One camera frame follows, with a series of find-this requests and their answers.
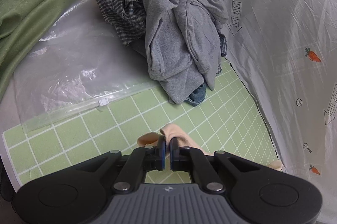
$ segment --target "white grid line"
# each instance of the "white grid line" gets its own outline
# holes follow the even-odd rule
[[[181,178],[179,172],[177,172],[177,175],[178,175],[178,177],[180,178],[181,182],[182,182],[182,183],[185,183],[185,182],[183,181],[183,179]]]
[[[22,186],[23,183],[21,182],[21,179],[19,178],[19,174],[17,173],[16,168],[15,168],[15,166],[14,166],[14,163],[13,163],[12,157],[11,157],[11,155],[10,155],[10,153],[9,153],[7,141],[6,141],[6,138],[5,138],[5,135],[4,135],[4,134],[2,134],[2,140],[3,140],[3,142],[4,142],[5,149],[6,149],[6,152],[7,152],[7,154],[8,154],[9,161],[10,161],[12,167],[13,167],[13,171],[14,171],[15,177],[16,177],[17,181],[19,182],[19,185]]]
[[[223,72],[223,73],[221,73],[218,77],[220,77],[220,76],[225,76],[225,74],[230,73],[231,71],[232,71],[232,69],[230,69],[230,70],[228,70],[228,71],[226,71],[226,72]],[[230,76],[230,79],[231,79],[231,82],[230,82],[229,79],[227,79],[228,84],[227,84],[226,86],[223,86],[222,83],[221,83],[221,81],[220,81],[220,80],[217,80],[218,83],[220,84],[220,86],[221,86],[222,88],[219,89],[218,91],[216,91],[215,93],[213,93],[213,94],[210,95],[210,96],[206,95],[205,101],[206,101],[206,100],[210,100],[211,97],[215,96],[216,94],[218,94],[218,93],[219,93],[220,91],[222,91],[222,90],[224,90],[225,93],[226,93],[227,96],[228,96],[228,93],[227,93],[227,91],[225,90],[225,88],[227,88],[228,86],[231,88],[231,84],[233,84],[233,83],[235,84],[235,82],[236,82],[237,80],[239,80],[238,77],[236,77],[235,79],[233,79],[232,76]],[[221,102],[222,102],[222,104],[223,104],[219,109],[221,109],[222,107],[224,107],[224,106],[227,104],[227,102],[231,101],[235,96],[237,96],[237,94],[238,94],[243,88],[245,88],[245,87],[243,86],[243,87],[240,88],[239,91],[237,91],[236,93],[235,93],[235,92],[233,91],[233,89],[231,88],[232,91],[233,91],[233,93],[234,93],[234,95],[233,95],[232,97],[228,96],[229,98],[227,99],[227,101],[226,101],[225,103],[223,102],[223,100],[222,100],[221,97],[219,96],[219,97],[220,97],[220,100],[221,100]],[[137,108],[139,114],[137,114],[137,115],[135,115],[135,116],[133,116],[133,117],[131,117],[131,118],[129,118],[129,119],[127,119],[127,120],[121,122],[121,123],[118,123],[118,122],[117,122],[117,120],[115,119],[115,117],[114,117],[112,111],[110,110],[110,107],[108,106],[108,110],[109,110],[109,112],[110,112],[110,114],[111,114],[111,116],[112,116],[112,118],[113,118],[113,120],[114,120],[114,122],[115,122],[116,125],[113,126],[113,127],[111,127],[111,128],[109,128],[109,129],[107,129],[107,130],[105,130],[105,131],[103,131],[103,132],[101,132],[101,133],[99,133],[99,134],[97,134],[97,135],[95,135],[95,136],[92,136],[92,135],[90,134],[90,131],[89,131],[88,127],[86,126],[86,123],[85,123],[85,121],[84,121],[84,119],[83,119],[83,116],[82,116],[82,115],[85,115],[85,114],[88,114],[88,113],[94,111],[95,109],[89,110],[89,111],[87,111],[87,112],[85,112],[85,113],[80,113],[79,115],[77,115],[77,116],[75,116],[75,117],[72,117],[72,118],[70,118],[70,119],[68,119],[68,120],[65,120],[65,121],[63,121],[63,122],[61,122],[61,123],[59,123],[59,124],[57,124],[57,125],[52,124],[52,127],[51,127],[51,128],[48,128],[48,129],[46,129],[46,130],[44,130],[44,131],[42,131],[42,132],[40,132],[40,133],[38,133],[38,134],[35,134],[35,135],[33,135],[33,136],[29,137],[29,138],[28,138],[27,135],[26,135],[26,139],[25,139],[24,141],[21,141],[20,143],[17,143],[17,144],[15,144],[15,145],[13,145],[12,147],[8,148],[8,150],[10,150],[10,149],[12,149],[12,148],[14,148],[14,147],[16,147],[16,146],[18,146],[18,145],[20,145],[20,144],[26,142],[26,141],[28,142],[28,144],[29,144],[29,146],[30,146],[30,143],[29,143],[29,140],[30,140],[30,139],[32,139],[32,138],[34,138],[34,137],[36,137],[36,136],[39,136],[39,135],[41,135],[41,134],[43,134],[43,133],[45,133],[45,132],[47,132],[47,131],[49,131],[49,130],[54,130],[54,132],[56,133],[56,136],[57,136],[57,138],[58,138],[58,141],[59,141],[59,143],[60,143],[60,145],[61,145],[61,147],[62,147],[63,152],[62,152],[62,153],[59,153],[59,154],[57,154],[57,155],[55,155],[55,156],[53,156],[53,157],[51,157],[51,158],[49,158],[49,159],[47,159],[47,160],[45,160],[45,161],[43,161],[43,162],[41,162],[41,163],[37,163],[37,160],[36,160],[36,158],[35,158],[35,155],[33,154],[33,151],[32,151],[31,146],[30,146],[30,149],[31,149],[31,152],[32,152],[32,154],[33,154],[33,157],[34,157],[34,160],[35,160],[35,162],[36,162],[36,165],[33,166],[33,167],[31,167],[31,168],[29,168],[29,169],[27,169],[27,170],[25,170],[25,171],[23,171],[23,172],[21,172],[21,173],[19,173],[19,174],[17,174],[17,176],[19,176],[19,175],[21,175],[21,174],[23,174],[23,173],[25,173],[25,172],[28,172],[28,171],[30,171],[32,168],[36,168],[36,167],[39,168],[39,170],[40,170],[40,172],[41,172],[41,174],[42,174],[42,171],[41,171],[41,169],[40,169],[40,165],[43,164],[43,163],[45,163],[45,162],[47,162],[47,161],[49,161],[49,160],[51,160],[51,159],[53,159],[53,158],[55,158],[55,157],[57,157],[57,156],[59,156],[59,155],[61,155],[61,154],[65,154],[66,157],[67,157],[67,160],[68,160],[69,163],[71,164],[71,162],[70,162],[70,160],[69,160],[69,158],[68,158],[68,156],[67,156],[67,152],[70,151],[70,150],[72,150],[73,148],[76,148],[76,147],[82,145],[83,143],[85,143],[85,142],[87,142],[87,141],[90,141],[90,140],[92,140],[92,141],[94,142],[94,145],[95,145],[95,147],[97,148],[99,154],[101,154],[100,151],[99,151],[99,148],[97,147],[96,142],[94,141],[94,139],[95,139],[97,136],[100,136],[100,135],[106,133],[107,131],[110,131],[110,130],[116,128],[116,127],[119,128],[119,131],[121,132],[121,134],[123,135],[123,137],[124,137],[126,143],[128,144],[128,147],[125,148],[125,149],[123,149],[122,152],[124,152],[124,151],[126,151],[126,150],[128,150],[128,149],[132,149],[132,147],[135,146],[136,143],[130,144],[130,143],[128,142],[127,138],[125,137],[124,133],[122,132],[122,130],[121,130],[121,128],[120,128],[120,125],[122,125],[122,124],[124,124],[124,123],[126,123],[126,122],[128,122],[128,121],[130,121],[130,120],[132,120],[132,119],[134,119],[134,118],[136,118],[136,117],[141,116],[142,119],[144,120],[146,126],[148,127],[149,131],[151,131],[151,129],[150,129],[150,127],[149,127],[147,121],[145,120],[143,114],[146,113],[146,112],[148,112],[148,111],[151,111],[151,110],[153,110],[153,109],[155,109],[155,108],[157,108],[157,107],[161,107],[161,108],[162,108],[162,110],[164,111],[166,117],[168,118],[168,120],[169,120],[170,122],[174,122],[175,120],[177,120],[177,119],[180,118],[181,116],[187,115],[188,118],[189,118],[189,120],[191,121],[191,123],[192,123],[193,126],[194,126],[194,129],[193,129],[192,131],[190,131],[188,134],[190,134],[190,133],[193,132],[193,131],[197,131],[197,133],[199,134],[199,136],[201,137],[201,139],[202,139],[203,142],[204,142],[204,144],[203,144],[202,146],[206,146],[206,147],[207,147],[207,142],[208,142],[214,135],[216,135],[216,136],[218,137],[218,139],[219,139],[219,136],[217,135],[217,132],[218,132],[218,131],[225,125],[225,123],[226,123],[230,118],[232,118],[232,116],[233,116],[233,115],[237,112],[237,110],[243,105],[243,103],[247,100],[247,98],[250,97],[250,94],[249,94],[248,97],[247,97],[247,98],[240,104],[239,107],[237,107],[237,109],[235,109],[235,111],[230,115],[230,117],[229,117],[225,122],[223,121],[223,117],[221,117],[221,116],[219,115],[221,121],[223,122],[222,126],[220,126],[220,128],[217,129],[217,130],[215,131],[215,130],[213,129],[212,124],[211,124],[211,127],[212,127],[212,129],[214,130],[215,133],[214,133],[214,134],[213,134],[207,141],[204,141],[203,137],[200,135],[200,133],[198,132],[197,128],[198,128],[200,125],[202,125],[204,122],[208,121],[208,119],[209,119],[210,117],[212,117],[214,114],[216,114],[216,113],[218,112],[219,109],[215,109],[215,112],[213,112],[208,118],[206,118],[206,115],[205,115],[204,111],[202,110],[202,108],[200,108],[200,109],[202,110],[203,115],[205,116],[206,120],[204,120],[204,121],[203,121],[202,123],[200,123],[198,126],[195,126],[195,125],[194,125],[194,123],[192,122],[192,120],[191,120],[191,118],[190,118],[190,116],[189,116],[189,114],[188,114],[188,113],[189,113],[192,109],[194,109],[194,108],[191,108],[191,109],[189,109],[189,110],[186,110],[186,109],[184,108],[184,106],[183,106],[182,108],[183,108],[183,110],[184,110],[184,113],[181,114],[181,115],[179,115],[178,117],[176,117],[176,118],[174,118],[174,119],[171,120],[171,119],[169,118],[168,114],[166,113],[166,111],[165,111],[164,108],[163,108],[163,104],[168,103],[168,101],[165,101],[165,102],[160,103],[160,101],[159,101],[159,99],[157,98],[156,94],[154,93],[153,89],[151,89],[151,91],[152,91],[153,95],[155,96],[156,100],[158,101],[158,103],[159,103],[158,105],[156,105],[156,106],[154,106],[154,107],[152,107],[152,108],[150,108],[150,109],[147,109],[147,110],[141,112],[140,109],[139,109],[139,107],[137,106],[136,102],[134,101],[133,97],[131,96],[131,99],[132,99],[134,105],[136,106],[136,108]],[[249,109],[249,111],[247,111],[246,116],[242,119],[241,123],[242,123],[243,120],[247,117],[248,113],[252,110],[252,108],[253,108],[254,105],[255,105],[255,102],[253,103],[253,105],[251,106],[251,108]],[[254,121],[251,123],[250,128],[251,128],[252,125],[254,124],[254,122],[255,122],[255,120],[256,120],[256,117],[257,117],[258,115],[259,115],[259,112],[258,112],[257,115],[255,116]],[[56,127],[61,126],[61,125],[65,124],[65,123],[67,123],[67,122],[69,122],[69,121],[71,121],[71,120],[74,120],[74,119],[76,119],[76,118],[79,118],[79,117],[81,118],[81,120],[82,120],[82,122],[83,122],[83,124],[84,124],[84,126],[85,126],[85,128],[86,128],[86,130],[87,130],[87,132],[88,132],[88,134],[89,134],[89,136],[90,136],[90,138],[87,139],[87,140],[85,140],[85,141],[83,141],[83,142],[81,142],[81,143],[79,143],[79,144],[77,144],[77,145],[75,145],[75,146],[73,146],[73,147],[71,147],[71,148],[69,148],[69,149],[67,149],[67,150],[64,150],[64,147],[63,147],[63,145],[62,145],[62,143],[61,143],[61,141],[60,141],[60,139],[59,139],[59,137],[58,137],[58,135],[57,135]],[[230,135],[230,137],[227,139],[227,141],[223,144],[222,148],[225,146],[225,144],[228,142],[228,140],[232,138],[233,134],[234,134],[236,131],[238,131],[238,127],[239,127],[239,126],[237,126],[236,130],[234,130],[234,132]],[[250,149],[250,147],[251,147],[252,144],[254,144],[253,140],[252,140],[252,143],[250,144],[250,146],[249,146],[249,148],[248,148],[248,151],[246,152],[246,155],[247,155],[248,153],[250,153],[249,149]],[[236,148],[235,151],[239,153],[238,148],[236,147],[236,144],[235,144],[235,143],[234,143],[234,146],[235,146],[235,148]],[[264,149],[264,153],[263,153],[263,155],[262,155],[262,158],[263,158],[264,155],[267,156],[267,154],[266,154],[267,148],[268,148],[268,145],[266,145],[266,148]]]
[[[87,124],[86,124],[85,121],[84,121],[83,116],[81,115],[80,118],[81,118],[81,120],[82,120],[82,122],[83,122],[83,124],[84,124],[84,127],[85,127],[87,133],[89,134],[90,139],[91,139],[92,142],[94,143],[94,145],[95,145],[95,147],[96,147],[96,149],[97,149],[97,151],[98,151],[98,154],[102,154],[101,151],[99,150],[99,148],[98,148],[96,142],[95,142],[94,139],[92,138],[92,135],[91,135],[91,133],[90,133],[90,131],[89,131],[89,129],[88,129]]]
[[[258,151],[258,150],[257,150],[257,147],[256,147],[256,145],[255,145],[255,143],[254,143],[254,140],[255,140],[256,138],[257,138],[258,141],[260,141],[259,138],[258,138],[258,136],[257,136],[257,132],[255,131],[255,136],[254,136],[254,138],[253,138],[253,145],[254,145],[256,151]]]
[[[63,144],[62,144],[62,142],[61,142],[61,139],[59,138],[59,135],[57,134],[57,131],[56,131],[55,127],[54,127],[54,123],[52,123],[52,128],[53,128],[53,130],[54,130],[54,133],[56,134],[56,138],[57,138],[57,140],[58,140],[58,142],[59,142],[59,144],[60,144],[60,146],[61,146],[61,148],[62,148],[62,151],[63,151],[64,154],[65,154],[65,157],[67,158],[67,160],[68,160],[70,166],[72,166],[72,163],[71,163],[71,161],[70,161],[70,159],[69,159],[67,153],[64,151]]]
[[[27,139],[27,142],[28,142],[29,149],[30,149],[30,151],[32,152],[32,155],[33,155],[33,158],[34,158],[34,160],[35,160],[35,163],[36,163],[37,167],[39,168],[39,171],[40,171],[41,175],[43,175],[43,172],[42,172],[42,170],[41,170],[41,168],[40,168],[40,165],[38,164],[38,162],[37,162],[37,160],[36,160],[36,156],[35,156],[35,154],[34,154],[34,152],[33,152],[32,146],[30,145],[30,142],[29,142],[28,139]]]
[[[151,182],[154,184],[154,183],[156,183],[156,182],[154,182],[154,180],[152,179],[152,177],[150,177],[150,174],[149,173],[146,173],[146,177],[148,177],[150,180],[151,180]]]
[[[129,141],[127,140],[127,138],[125,137],[124,133],[122,132],[122,130],[121,130],[121,127],[120,127],[120,124],[118,124],[118,122],[117,122],[117,120],[116,120],[115,116],[113,115],[113,113],[112,113],[112,111],[111,111],[110,107],[109,107],[109,106],[107,106],[107,108],[108,108],[108,110],[109,110],[109,112],[110,112],[110,114],[111,114],[111,116],[112,116],[112,118],[113,118],[113,120],[114,120],[115,124],[117,124],[117,127],[118,127],[119,131],[121,132],[121,134],[122,134],[122,136],[123,136],[124,140],[126,141],[127,145],[128,145],[128,146],[130,146],[130,143],[129,143]]]
[[[165,180],[167,180],[171,175],[173,175],[175,172],[171,172],[167,177],[165,177],[159,184],[162,184]]]
[[[253,145],[254,145],[254,147],[255,147],[255,149],[256,149],[256,153],[257,153],[258,150],[257,150],[256,145],[255,145],[255,143],[254,143],[254,140],[255,140],[256,137],[257,137],[257,135],[255,135],[254,138],[253,138]]]

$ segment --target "carrot print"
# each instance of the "carrot print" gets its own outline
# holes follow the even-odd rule
[[[309,56],[311,61],[321,62],[320,58],[313,51],[310,51],[310,48],[305,48],[306,54],[305,57]]]
[[[310,169],[309,170],[311,170],[314,174],[320,175],[320,172],[313,165],[310,165]]]

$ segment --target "green cutting mat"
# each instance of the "green cutting mat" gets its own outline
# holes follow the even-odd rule
[[[277,159],[255,101],[224,59],[215,90],[197,107],[172,105],[161,87],[50,126],[23,133],[18,125],[3,134],[8,156],[21,185],[110,150],[130,154],[139,136],[173,122],[205,151],[228,151],[266,165]],[[149,183],[189,182],[185,172],[148,173]]]

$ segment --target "gray hoodie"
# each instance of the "gray hoodie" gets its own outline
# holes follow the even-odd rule
[[[214,89],[220,63],[217,28],[228,19],[222,0],[143,0],[148,71],[180,104],[204,80]]]

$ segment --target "plastic bag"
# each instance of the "plastic bag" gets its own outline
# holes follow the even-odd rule
[[[24,131],[157,86],[147,61],[120,42],[95,0],[76,0],[17,67]]]

